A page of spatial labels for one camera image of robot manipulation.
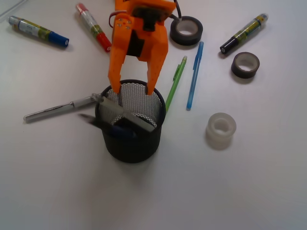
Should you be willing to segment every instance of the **metal pen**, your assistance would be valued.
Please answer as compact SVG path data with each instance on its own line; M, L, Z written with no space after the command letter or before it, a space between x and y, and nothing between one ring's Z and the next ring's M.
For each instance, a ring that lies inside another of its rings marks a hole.
M220 47L222 54L227 54L231 49L243 43L251 34L259 30L266 23L268 18L269 16L266 13L262 13L244 26Z
M59 46L67 47L69 39L65 38L49 29L39 26L23 18L11 16L8 18L8 22L16 30L25 32L29 35L39 37L42 40L57 44Z
M83 99L72 101L72 102L69 102L67 104L62 104L62 105L59 105L59 106L52 107L50 109L45 109L45 110L42 110L42 111L39 111L39 112L36 112L36 113L33 113L33 114L26 115L26 116L24 116L24 121L28 122L32 119L42 118L42 117L45 117L45 116L48 116L48 115L51 115L51 114L56 114L56 113L60 113L60 112L63 112L63 111L68 111L68 110L71 110L71 109L74 109L74 108L79 108L81 106L92 104L92 103L95 103L95 100L92 96L85 97Z
M179 64L177 66L177 69L176 69L176 72L174 74L174 78L173 78L173 85L172 85L172 88L168 94L168 97L167 97L167 100L166 100L166 103L165 103L165 107L166 107L166 112L168 111L169 109L169 106L171 105L171 102L172 102L172 99L174 97L174 94L175 94L175 91L176 91L176 88L178 86L178 83L179 83L179 80L180 80L180 77L181 77L181 74L183 72L183 69L184 69L184 66L186 65L186 62L187 62L187 56L184 56L183 59L182 59L182 62L181 64Z
M193 96L194 96L194 91L195 91L195 86L196 86L197 75L198 75L198 69L201 63L202 49L203 49L203 42L200 42L200 45L198 47L198 51L195 57L194 66L193 66L194 72L193 72L193 78L192 78L192 83L191 83L191 88L190 88L190 93L189 93L189 98L188 98L188 103L187 103L188 111L192 107Z

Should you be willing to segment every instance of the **tape roll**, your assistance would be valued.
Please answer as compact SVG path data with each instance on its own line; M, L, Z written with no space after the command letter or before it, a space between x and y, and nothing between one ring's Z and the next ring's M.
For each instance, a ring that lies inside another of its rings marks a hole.
M174 20L171 24L170 37L179 45L191 46L198 43L202 35L202 24L196 18L183 16L180 20Z
M251 70L244 70L240 66L248 66ZM255 76L259 66L260 61L256 55L248 52L243 52L235 56L231 65L231 70L239 78L248 79Z

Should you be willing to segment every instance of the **blue pen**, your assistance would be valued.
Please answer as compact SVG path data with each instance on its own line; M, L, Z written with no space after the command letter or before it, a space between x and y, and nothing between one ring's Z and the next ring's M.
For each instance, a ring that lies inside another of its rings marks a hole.
M190 93L189 93L189 98L188 98L188 104L187 104L188 111L191 110L191 107L192 107L193 96L194 96L194 91L195 91L195 86L196 86L197 75L198 75L198 69L201 63L202 49L203 49L203 42L200 42L200 45L198 46L197 55L195 57L194 66L193 66L194 73L193 73L193 78L192 78L192 83L191 83L191 88L190 88Z

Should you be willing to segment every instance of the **green pencil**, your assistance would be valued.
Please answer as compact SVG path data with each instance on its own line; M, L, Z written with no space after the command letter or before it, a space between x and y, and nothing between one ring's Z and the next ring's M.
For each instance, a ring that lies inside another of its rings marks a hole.
M184 66L186 65L187 59L188 59L187 56L184 56L184 57L183 57L181 64L178 65L178 67L177 67L177 69L176 69L176 72L175 72L175 74L174 74L174 78L173 78L173 81L174 81L174 82L173 82L171 91L169 92L168 97L167 97L167 100L166 100L166 103L165 103L166 112L168 111L169 106L170 106L170 104L171 104L171 102L172 102L172 99L173 99L173 97L174 97L176 88L177 88L177 86L178 86L178 83L179 83L181 74L182 74L182 72L183 72Z

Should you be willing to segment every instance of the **black mesh pen holder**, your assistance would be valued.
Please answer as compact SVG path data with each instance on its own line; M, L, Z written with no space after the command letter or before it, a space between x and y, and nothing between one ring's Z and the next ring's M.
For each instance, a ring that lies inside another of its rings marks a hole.
M146 83L141 80L122 80L120 83L120 93L113 92L109 86L101 95L151 124L154 130L131 139L116 138L104 130L102 134L106 148L114 158L127 163L138 163L151 157L159 147L161 128L166 115L165 103L157 89L152 95L147 95ZM118 126L124 119L100 104L96 105L95 115L97 119Z

